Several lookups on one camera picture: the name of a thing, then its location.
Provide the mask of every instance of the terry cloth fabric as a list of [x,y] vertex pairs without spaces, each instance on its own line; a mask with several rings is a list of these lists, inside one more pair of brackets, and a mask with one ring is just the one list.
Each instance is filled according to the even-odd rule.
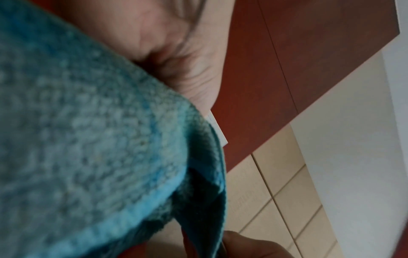
[[212,258],[216,133],[188,100],[80,31],[0,1],[2,258],[116,257],[171,219]]

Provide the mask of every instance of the tiled floor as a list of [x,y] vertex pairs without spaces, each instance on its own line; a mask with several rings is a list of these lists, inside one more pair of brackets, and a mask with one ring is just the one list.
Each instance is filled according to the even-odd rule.
[[[227,230],[277,242],[294,258],[344,258],[290,125],[233,168],[227,187]],[[175,221],[149,242],[148,257],[185,257]]]

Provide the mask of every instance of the towel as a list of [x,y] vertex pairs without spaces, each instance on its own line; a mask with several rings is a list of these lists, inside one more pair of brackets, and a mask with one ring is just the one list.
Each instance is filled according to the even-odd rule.
[[73,26],[0,1],[0,253],[113,258],[172,218],[213,258],[226,215],[213,128]]

